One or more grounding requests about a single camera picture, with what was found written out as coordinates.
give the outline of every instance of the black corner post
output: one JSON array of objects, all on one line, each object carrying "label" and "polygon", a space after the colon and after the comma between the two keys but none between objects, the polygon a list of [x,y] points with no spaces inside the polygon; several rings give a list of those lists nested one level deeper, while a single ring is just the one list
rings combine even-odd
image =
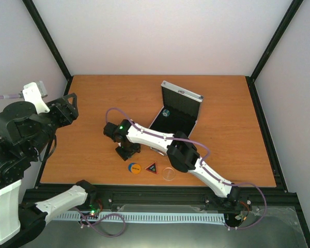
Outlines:
[{"label": "black corner post", "polygon": [[72,80],[72,76],[66,66],[66,64],[64,63],[50,33],[48,32],[34,2],[32,0],[22,0],[26,9],[29,11],[32,19],[34,20],[35,24],[37,25],[43,39],[45,40],[48,48],[51,50],[58,66],[60,67],[64,77],[66,78],[66,80],[68,81],[68,83],[71,83]]},{"label": "black corner post", "polygon": [[302,4],[303,0],[293,0],[287,9],[283,19],[281,20],[281,23],[279,24],[277,30],[275,31],[274,35],[272,36],[272,39],[270,40],[267,48],[265,49],[262,57],[260,58],[259,62],[257,63],[256,68],[253,71],[253,74],[250,76],[252,82],[255,82],[258,75],[260,74],[261,70],[263,69],[264,65],[268,61],[269,57],[271,56],[271,53],[277,46],[279,40],[281,39],[281,36],[284,34],[286,28],[290,24],[290,21],[293,19],[295,13],[298,11],[300,5]]}]

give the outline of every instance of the blue and yellow round object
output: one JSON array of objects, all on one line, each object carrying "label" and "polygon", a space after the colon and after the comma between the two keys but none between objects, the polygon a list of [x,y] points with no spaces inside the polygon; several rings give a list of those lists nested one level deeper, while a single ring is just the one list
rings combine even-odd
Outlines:
[{"label": "blue and yellow round object", "polygon": [[129,171],[133,174],[139,174],[141,172],[141,166],[137,163],[131,163],[129,164]]}]

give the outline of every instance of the gray floor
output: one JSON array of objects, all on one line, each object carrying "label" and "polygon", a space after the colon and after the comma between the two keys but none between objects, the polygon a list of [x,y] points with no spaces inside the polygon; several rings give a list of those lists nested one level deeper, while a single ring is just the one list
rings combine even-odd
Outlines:
[{"label": "gray floor", "polygon": [[[250,221],[255,216],[250,214]],[[127,224],[117,238],[105,238],[91,228],[80,229],[79,223],[52,221],[31,247],[307,247],[297,217],[291,211],[269,211],[258,225],[248,230],[228,231],[224,226],[208,224]],[[103,223],[101,229],[116,233],[120,223]]]}]

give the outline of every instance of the aluminum case lid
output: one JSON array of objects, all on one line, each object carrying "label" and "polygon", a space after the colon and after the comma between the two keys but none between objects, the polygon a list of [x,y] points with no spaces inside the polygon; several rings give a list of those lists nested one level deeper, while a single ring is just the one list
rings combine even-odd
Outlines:
[{"label": "aluminum case lid", "polygon": [[161,88],[164,107],[170,106],[198,119],[203,96],[167,81],[162,82]]}]

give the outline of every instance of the triangular warning sign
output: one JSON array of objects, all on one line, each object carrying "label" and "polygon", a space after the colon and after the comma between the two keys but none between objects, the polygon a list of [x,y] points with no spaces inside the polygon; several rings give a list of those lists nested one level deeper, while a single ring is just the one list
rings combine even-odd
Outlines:
[{"label": "triangular warning sign", "polygon": [[147,171],[157,174],[156,162],[151,163],[147,168]]}]

